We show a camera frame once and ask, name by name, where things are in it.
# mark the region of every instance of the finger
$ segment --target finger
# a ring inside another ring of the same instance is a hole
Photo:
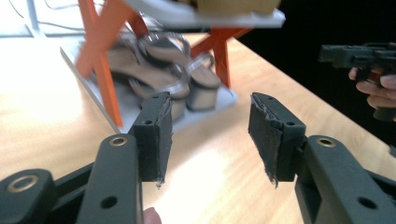
[[[373,108],[386,107],[396,108],[396,100],[390,100],[378,96],[370,95],[367,97],[367,103]]]
[[[396,90],[396,75],[382,76],[381,85],[384,88]]]
[[[143,219],[145,224],[162,224],[160,215],[158,215],[153,207],[144,211]]]
[[[390,100],[396,100],[396,90],[379,88],[374,83],[361,81],[356,84],[358,91]]]
[[[356,80],[356,74],[357,73],[358,73],[358,68],[351,68],[350,71],[349,71],[348,76],[349,76],[349,78],[351,80]]]

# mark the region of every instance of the orange stand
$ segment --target orange stand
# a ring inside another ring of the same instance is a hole
[[[88,78],[94,71],[106,112],[118,126],[122,126],[119,103],[106,52],[117,41],[120,29],[126,21],[131,25],[137,38],[148,34],[149,29],[140,14],[123,0],[106,1],[100,15],[96,13],[92,0],[78,0],[78,3],[86,31],[86,41],[78,55],[76,68],[85,78]],[[201,52],[213,49],[216,73],[221,82],[230,88],[227,40],[243,35],[249,30],[247,28],[212,28],[210,36],[192,48],[191,56],[195,57]]]

